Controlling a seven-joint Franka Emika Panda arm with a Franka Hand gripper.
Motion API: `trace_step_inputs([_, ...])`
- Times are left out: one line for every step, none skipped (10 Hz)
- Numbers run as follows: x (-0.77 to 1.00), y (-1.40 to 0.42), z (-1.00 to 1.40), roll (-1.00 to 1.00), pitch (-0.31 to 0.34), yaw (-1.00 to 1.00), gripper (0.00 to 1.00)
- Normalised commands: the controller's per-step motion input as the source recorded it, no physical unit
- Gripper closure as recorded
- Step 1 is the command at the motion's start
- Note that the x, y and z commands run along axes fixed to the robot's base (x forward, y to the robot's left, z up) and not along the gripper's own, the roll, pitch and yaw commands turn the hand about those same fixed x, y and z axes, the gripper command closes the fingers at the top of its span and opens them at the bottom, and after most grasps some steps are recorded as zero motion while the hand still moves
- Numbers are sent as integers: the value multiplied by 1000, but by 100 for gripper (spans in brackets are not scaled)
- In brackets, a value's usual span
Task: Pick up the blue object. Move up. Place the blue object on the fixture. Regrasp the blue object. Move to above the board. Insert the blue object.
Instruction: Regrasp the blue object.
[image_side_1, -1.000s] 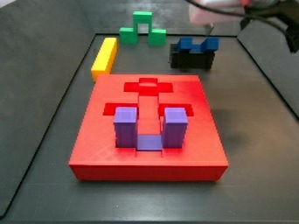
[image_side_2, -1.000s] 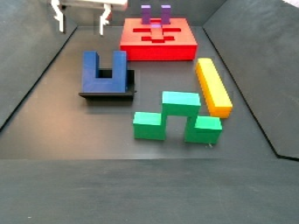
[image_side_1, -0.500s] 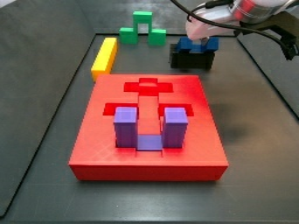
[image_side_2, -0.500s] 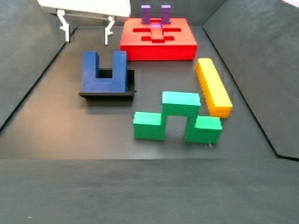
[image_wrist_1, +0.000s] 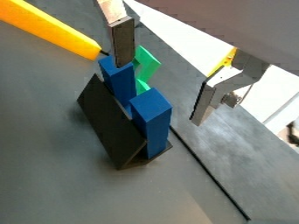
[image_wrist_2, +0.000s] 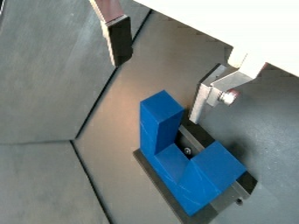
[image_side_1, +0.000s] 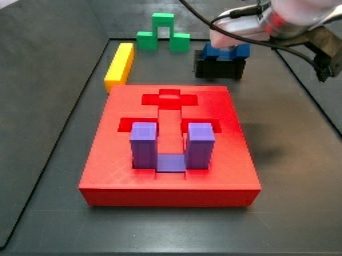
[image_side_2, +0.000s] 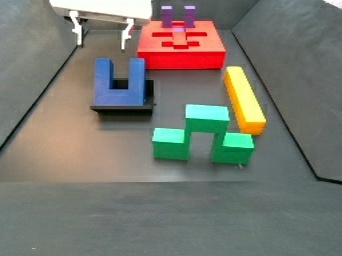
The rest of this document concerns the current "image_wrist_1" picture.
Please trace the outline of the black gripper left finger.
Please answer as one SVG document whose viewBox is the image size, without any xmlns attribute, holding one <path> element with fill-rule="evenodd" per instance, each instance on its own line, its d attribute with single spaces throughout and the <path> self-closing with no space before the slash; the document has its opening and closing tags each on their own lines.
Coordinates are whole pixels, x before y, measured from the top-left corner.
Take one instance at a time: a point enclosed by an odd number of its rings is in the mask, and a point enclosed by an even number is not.
<svg viewBox="0 0 299 224">
<path fill-rule="evenodd" d="M 127 15 L 123 0 L 97 1 L 107 19 L 117 66 L 122 67 L 135 57 L 135 20 Z"/>
</svg>

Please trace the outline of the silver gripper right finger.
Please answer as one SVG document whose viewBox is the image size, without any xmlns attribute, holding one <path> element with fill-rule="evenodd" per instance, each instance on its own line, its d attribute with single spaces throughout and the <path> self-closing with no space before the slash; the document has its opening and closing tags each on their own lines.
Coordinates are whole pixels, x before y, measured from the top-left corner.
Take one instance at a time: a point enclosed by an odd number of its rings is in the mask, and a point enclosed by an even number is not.
<svg viewBox="0 0 299 224">
<path fill-rule="evenodd" d="M 201 126 L 213 111 L 227 104 L 231 108 L 239 104 L 234 91 L 257 83 L 269 69 L 270 64 L 234 48 L 213 68 L 194 104 L 190 120 Z"/>
</svg>

